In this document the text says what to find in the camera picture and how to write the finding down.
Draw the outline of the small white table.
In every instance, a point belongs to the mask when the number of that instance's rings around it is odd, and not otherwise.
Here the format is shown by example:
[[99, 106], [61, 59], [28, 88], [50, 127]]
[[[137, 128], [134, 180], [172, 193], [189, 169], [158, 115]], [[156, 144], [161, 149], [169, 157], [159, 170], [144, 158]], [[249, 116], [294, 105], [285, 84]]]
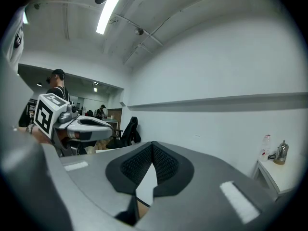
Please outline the small white table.
[[265, 189], [273, 200], [277, 200], [298, 187], [304, 175], [306, 162], [306, 158], [301, 155], [288, 157], [283, 165], [278, 165], [272, 160], [257, 160], [252, 179]]

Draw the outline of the steel kettle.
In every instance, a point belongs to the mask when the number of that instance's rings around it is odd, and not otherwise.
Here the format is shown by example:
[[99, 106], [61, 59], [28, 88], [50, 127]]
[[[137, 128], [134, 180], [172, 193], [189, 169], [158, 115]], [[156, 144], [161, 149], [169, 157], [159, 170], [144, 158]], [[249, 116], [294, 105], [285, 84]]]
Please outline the steel kettle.
[[285, 140], [283, 140], [283, 142], [277, 148], [273, 162], [278, 165], [284, 165], [287, 158], [288, 149], [289, 145], [285, 142]]

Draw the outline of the long ceiling light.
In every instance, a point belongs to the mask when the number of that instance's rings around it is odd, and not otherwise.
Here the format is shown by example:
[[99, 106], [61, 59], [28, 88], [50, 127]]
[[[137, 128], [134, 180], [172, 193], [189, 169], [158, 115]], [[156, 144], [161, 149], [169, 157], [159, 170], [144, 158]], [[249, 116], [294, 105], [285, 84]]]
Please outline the long ceiling light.
[[98, 21], [98, 25], [97, 25], [97, 29], [96, 32], [99, 34], [104, 34], [106, 26], [109, 22], [109, 19], [111, 17], [111, 14], [113, 13], [113, 10], [115, 8], [115, 6], [117, 5], [117, 3], [119, 2], [119, 0], [107, 0], [104, 8], [102, 10], [100, 19]]

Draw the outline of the person's left hand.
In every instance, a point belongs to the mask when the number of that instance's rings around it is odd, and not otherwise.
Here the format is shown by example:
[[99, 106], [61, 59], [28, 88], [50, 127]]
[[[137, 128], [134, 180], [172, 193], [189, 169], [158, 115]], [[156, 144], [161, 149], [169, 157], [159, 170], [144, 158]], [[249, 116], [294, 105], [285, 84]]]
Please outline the person's left hand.
[[57, 135], [60, 141], [67, 141], [69, 139], [79, 138], [79, 132], [67, 131], [66, 129], [57, 130]]

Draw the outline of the person's left forearm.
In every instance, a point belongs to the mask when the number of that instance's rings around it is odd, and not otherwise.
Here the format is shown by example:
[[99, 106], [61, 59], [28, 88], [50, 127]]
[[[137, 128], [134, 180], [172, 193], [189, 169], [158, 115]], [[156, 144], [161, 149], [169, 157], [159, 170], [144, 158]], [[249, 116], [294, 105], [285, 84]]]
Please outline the person's left forearm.
[[38, 143], [51, 144], [50, 139], [35, 124], [30, 124], [27, 127], [18, 127], [18, 130], [32, 135]]

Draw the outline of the black jacket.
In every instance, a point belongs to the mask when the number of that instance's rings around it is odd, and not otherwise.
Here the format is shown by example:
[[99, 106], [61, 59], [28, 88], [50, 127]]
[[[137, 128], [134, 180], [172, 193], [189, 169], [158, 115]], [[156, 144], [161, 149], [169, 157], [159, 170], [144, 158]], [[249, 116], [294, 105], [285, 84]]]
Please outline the black jacket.
[[138, 118], [133, 116], [122, 134], [121, 141], [123, 142], [124, 146], [130, 146], [132, 145], [132, 142], [141, 142], [141, 136], [137, 131], [137, 126]]

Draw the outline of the black office chair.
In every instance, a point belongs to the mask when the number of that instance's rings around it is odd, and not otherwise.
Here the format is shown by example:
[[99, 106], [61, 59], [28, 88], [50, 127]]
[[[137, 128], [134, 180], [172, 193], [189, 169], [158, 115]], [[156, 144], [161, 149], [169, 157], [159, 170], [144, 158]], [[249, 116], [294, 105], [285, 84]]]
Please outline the black office chair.
[[116, 131], [118, 132], [118, 135], [113, 135], [112, 136], [113, 140], [110, 141], [106, 145], [107, 149], [116, 149], [116, 148], [123, 148], [123, 147], [125, 147], [123, 142], [121, 141], [122, 134], [123, 134], [124, 131], [119, 130], [119, 129], [116, 129]]

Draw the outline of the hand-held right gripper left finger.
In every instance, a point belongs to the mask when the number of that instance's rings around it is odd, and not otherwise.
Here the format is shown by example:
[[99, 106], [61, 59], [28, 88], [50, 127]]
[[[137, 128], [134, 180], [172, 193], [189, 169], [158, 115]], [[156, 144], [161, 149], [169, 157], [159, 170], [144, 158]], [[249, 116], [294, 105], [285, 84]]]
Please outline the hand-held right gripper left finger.
[[86, 199], [115, 225], [154, 225], [154, 208], [140, 217], [136, 194], [152, 164], [150, 142], [60, 161]]

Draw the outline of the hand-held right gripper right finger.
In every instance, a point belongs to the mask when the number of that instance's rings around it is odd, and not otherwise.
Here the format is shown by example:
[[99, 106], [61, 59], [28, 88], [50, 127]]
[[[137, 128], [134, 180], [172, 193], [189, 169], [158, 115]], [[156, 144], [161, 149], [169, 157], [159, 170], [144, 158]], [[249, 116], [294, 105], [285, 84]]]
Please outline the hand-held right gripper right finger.
[[163, 142], [152, 143], [153, 165], [167, 163], [141, 231], [251, 231], [274, 202], [253, 179], [227, 162]]

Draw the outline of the clear bottle red label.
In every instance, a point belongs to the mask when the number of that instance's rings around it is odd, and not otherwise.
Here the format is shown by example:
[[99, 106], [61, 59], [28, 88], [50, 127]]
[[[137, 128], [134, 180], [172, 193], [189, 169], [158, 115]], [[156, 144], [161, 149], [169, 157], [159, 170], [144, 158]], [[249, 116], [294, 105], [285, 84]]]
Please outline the clear bottle red label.
[[259, 160], [260, 161], [267, 161], [268, 156], [270, 154], [270, 149], [271, 149], [271, 136], [269, 134], [265, 135], [262, 144], [260, 147], [260, 155], [259, 155]]

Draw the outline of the brown wooden door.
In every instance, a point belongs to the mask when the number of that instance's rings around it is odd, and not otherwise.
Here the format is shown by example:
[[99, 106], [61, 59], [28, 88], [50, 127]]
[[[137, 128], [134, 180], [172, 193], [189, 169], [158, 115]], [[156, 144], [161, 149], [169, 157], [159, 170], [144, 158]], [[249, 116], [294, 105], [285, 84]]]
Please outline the brown wooden door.
[[117, 109], [108, 109], [107, 117], [113, 116], [115, 120], [118, 121], [117, 128], [120, 129], [121, 126], [121, 117], [122, 117], [122, 108]]

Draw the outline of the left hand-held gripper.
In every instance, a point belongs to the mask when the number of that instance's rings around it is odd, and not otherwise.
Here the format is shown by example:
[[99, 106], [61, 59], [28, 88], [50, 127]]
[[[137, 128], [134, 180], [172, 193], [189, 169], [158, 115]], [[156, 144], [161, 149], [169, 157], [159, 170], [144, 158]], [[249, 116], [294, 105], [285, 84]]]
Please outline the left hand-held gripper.
[[59, 157], [86, 154], [86, 147], [113, 134], [110, 124], [80, 115], [74, 104], [53, 93], [39, 95], [34, 124], [51, 141]]

